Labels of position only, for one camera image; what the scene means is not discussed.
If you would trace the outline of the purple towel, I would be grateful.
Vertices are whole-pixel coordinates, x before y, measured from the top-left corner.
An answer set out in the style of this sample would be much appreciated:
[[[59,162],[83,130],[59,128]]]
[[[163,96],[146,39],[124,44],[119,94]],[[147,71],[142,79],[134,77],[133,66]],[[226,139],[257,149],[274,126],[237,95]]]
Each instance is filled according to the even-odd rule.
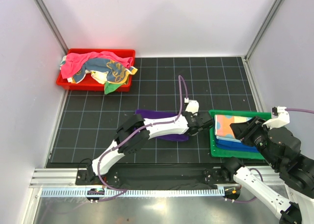
[[[176,113],[172,112],[163,112],[163,111],[153,111],[153,110],[145,110],[145,109],[137,109],[135,114],[140,114],[142,118],[147,119],[162,119],[162,118],[170,118],[177,116]],[[185,134],[168,134],[163,136],[158,136],[158,139],[172,141],[172,142],[185,142],[188,141],[189,136]]]

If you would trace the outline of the pastel patterned towel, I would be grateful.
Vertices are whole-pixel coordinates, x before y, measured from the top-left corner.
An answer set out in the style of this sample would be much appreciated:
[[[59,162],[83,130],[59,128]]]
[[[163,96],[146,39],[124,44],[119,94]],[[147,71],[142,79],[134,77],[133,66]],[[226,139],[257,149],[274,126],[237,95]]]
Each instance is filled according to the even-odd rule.
[[[252,118],[233,115],[215,115],[214,135],[216,136],[216,139],[241,143],[240,140],[235,138],[230,124],[243,123],[249,121],[250,119]]]

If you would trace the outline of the blue towel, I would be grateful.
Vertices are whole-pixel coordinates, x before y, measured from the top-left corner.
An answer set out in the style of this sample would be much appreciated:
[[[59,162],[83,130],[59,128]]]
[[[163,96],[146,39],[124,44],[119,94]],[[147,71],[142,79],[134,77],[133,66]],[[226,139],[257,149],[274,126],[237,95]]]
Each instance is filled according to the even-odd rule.
[[[255,147],[246,146],[241,142],[226,141],[220,139],[216,139],[215,142],[216,146],[220,149],[258,153],[258,150]]]

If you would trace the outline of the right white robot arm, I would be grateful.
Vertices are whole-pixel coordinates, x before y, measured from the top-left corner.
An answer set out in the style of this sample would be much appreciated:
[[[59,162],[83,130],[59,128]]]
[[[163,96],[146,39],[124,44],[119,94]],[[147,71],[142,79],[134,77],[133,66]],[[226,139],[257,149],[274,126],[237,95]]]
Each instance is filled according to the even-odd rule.
[[[232,157],[221,167],[227,183],[236,182],[263,202],[281,224],[314,222],[314,161],[301,154],[301,141],[286,127],[254,117],[230,125],[236,139],[255,147],[289,190],[286,199],[256,178],[239,159]]]

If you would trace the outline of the pink towel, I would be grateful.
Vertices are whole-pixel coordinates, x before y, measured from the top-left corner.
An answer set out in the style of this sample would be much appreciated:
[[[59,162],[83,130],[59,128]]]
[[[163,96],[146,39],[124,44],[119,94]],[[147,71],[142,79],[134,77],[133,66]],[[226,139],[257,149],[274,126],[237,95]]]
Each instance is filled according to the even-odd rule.
[[[63,79],[70,78],[76,74],[83,66],[83,64],[89,59],[102,58],[109,59],[115,62],[121,63],[125,68],[129,69],[134,58],[131,57],[119,57],[111,51],[101,52],[88,52],[83,54],[70,53],[63,57],[60,63],[60,71]]]

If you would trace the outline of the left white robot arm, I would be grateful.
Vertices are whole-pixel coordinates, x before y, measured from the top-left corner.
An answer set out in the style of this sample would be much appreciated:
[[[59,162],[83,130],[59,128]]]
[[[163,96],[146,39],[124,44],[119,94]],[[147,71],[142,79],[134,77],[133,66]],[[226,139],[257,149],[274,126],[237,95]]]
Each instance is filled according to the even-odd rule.
[[[132,115],[116,131],[109,147],[87,167],[86,178],[93,185],[102,183],[104,175],[124,156],[136,153],[154,138],[168,135],[195,136],[213,127],[214,120],[208,112],[184,111],[179,116],[161,119]]]

